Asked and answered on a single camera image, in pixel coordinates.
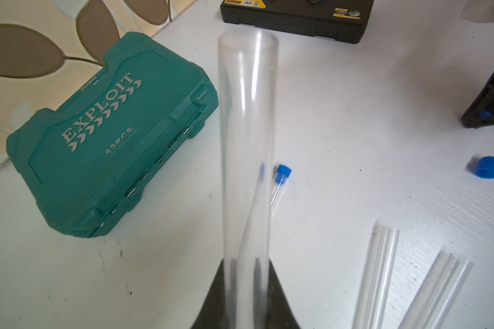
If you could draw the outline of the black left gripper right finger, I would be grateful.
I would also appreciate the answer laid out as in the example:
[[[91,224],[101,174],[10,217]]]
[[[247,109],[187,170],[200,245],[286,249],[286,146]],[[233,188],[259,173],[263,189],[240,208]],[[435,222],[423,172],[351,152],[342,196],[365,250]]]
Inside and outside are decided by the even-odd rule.
[[[300,329],[272,262],[269,264],[266,328]]]

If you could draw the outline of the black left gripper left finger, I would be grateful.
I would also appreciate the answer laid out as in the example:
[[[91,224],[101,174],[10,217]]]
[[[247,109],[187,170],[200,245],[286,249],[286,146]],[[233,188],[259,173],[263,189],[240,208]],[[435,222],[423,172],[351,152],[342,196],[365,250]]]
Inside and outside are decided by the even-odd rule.
[[[213,282],[191,329],[226,329],[229,320],[226,315],[226,289],[224,260],[221,260]]]

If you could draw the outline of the clear test tube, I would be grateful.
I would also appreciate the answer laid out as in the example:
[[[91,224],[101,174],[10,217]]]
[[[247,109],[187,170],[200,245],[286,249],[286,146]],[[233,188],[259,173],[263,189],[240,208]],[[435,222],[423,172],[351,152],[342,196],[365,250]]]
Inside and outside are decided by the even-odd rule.
[[[235,327],[237,255],[248,199],[259,178],[273,182],[277,38],[260,29],[218,40],[224,280],[229,328]]]
[[[374,225],[362,275],[354,328],[381,328],[395,264],[399,230]]]
[[[270,313],[270,178],[259,178],[248,199],[247,217],[237,255],[236,328],[265,328]]]
[[[439,252],[399,327],[441,328],[472,267],[464,256]]]

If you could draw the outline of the black tool case yellow label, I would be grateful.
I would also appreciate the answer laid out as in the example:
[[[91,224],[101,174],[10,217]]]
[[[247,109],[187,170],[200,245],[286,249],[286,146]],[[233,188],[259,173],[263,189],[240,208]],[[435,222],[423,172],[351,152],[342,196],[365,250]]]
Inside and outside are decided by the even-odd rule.
[[[224,0],[225,23],[357,44],[371,15],[373,0]]]

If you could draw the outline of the green plastic tool case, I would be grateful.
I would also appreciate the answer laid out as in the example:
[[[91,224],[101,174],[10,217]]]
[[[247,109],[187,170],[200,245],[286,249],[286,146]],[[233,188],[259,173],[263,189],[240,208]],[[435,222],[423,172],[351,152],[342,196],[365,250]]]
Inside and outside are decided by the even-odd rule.
[[[6,141],[48,226],[79,238],[108,234],[218,107],[204,70],[145,34],[127,33],[103,59],[64,104]]]

